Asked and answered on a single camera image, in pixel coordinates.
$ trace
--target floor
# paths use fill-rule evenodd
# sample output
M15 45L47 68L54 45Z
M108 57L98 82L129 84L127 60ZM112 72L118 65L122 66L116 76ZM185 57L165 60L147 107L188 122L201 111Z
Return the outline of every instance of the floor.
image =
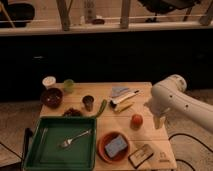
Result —
M213 90L188 91L188 95L213 105ZM0 103L0 142L22 155L25 128L34 130L39 118L41 103L39 101ZM169 136L175 133L186 133L195 136L213 149L213 135L177 111L167 113L165 123ZM190 163L197 171L210 171L213 168L213 153L200 143L186 136L171 139L176 159ZM19 165L7 166L20 159L0 146L0 171L19 170ZM184 162L177 162L177 171L191 171Z

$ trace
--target wall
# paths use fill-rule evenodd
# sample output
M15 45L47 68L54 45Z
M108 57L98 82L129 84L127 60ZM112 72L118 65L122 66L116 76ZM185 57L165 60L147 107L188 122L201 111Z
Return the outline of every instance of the wall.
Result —
M47 75L58 82L155 83L180 74L189 89L212 88L212 31L1 37L0 100L39 99Z

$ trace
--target cable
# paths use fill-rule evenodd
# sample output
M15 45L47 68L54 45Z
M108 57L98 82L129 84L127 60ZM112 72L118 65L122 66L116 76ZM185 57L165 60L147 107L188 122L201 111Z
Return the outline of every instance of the cable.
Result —
M7 147L5 144L3 144L1 141L0 141L0 144L1 144L4 148L6 148L8 151L10 151L11 153L15 154L18 158L20 158L20 159L22 160L21 156L19 156L16 152L14 152L13 150L11 150L9 147Z
M183 162L183 163L185 163L187 166L189 166L193 171L196 171L195 168L194 168L191 164L189 164L187 161L182 160L182 159L176 159L176 161Z
M196 141L199 142L201 145L203 145L204 147L206 147L207 150L209 150L211 153L213 153L213 150L212 150L210 147L208 147L206 144L204 144L202 141L200 141L199 139L195 138L194 136L189 135L189 134L186 134L186 133L177 133L177 134L173 134L171 137L169 137L169 140L171 140L173 137L176 137L176 136L179 136L179 135L187 136L187 137L190 137L190 138L196 140Z
M209 150L211 153L213 153L213 150L208 147L206 144L204 144L202 141L200 141L199 139L195 138L194 136L192 135L189 135L189 134L186 134L186 133L176 133L176 134L173 134L169 137L169 140L171 140L172 138L176 137L176 136L179 136L179 135L182 135L182 136L186 136L186 137L190 137L194 140L196 140L197 142L199 142L201 145L203 145L207 150ZM179 161L179 162L183 162L185 163L186 165L188 165L193 171L196 171L195 168L190 164L188 163L187 161L185 160L182 160L182 159L176 159L176 161Z

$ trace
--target red bowl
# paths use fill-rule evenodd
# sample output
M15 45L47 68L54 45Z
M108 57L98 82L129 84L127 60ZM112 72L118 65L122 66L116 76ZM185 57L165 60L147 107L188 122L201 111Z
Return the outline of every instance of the red bowl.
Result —
M50 108L57 108L62 102L63 93L58 88L50 88L45 90L41 94L41 102L50 107Z
M115 157L110 158L106 151L105 151L105 146L114 138L116 138L118 135L121 135L123 137L123 139L126 141L127 143L127 148L123 149L122 151L120 151ZM106 161L107 163L111 163L111 164L116 164L121 162L123 159L125 159L128 156L129 153L129 149L130 149L130 145L129 145L129 141L127 140L127 138L125 137L124 134L120 133L120 132L109 132L107 134L105 134L104 136L102 136L99 141L98 141L98 154L99 156Z

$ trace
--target small box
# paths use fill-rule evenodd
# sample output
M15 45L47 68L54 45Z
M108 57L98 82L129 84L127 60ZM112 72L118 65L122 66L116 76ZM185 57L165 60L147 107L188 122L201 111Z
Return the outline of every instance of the small box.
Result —
M152 150L152 148L148 144L145 144L144 146L130 154L128 159L132 166L137 169L143 162L152 157L153 154L154 151Z

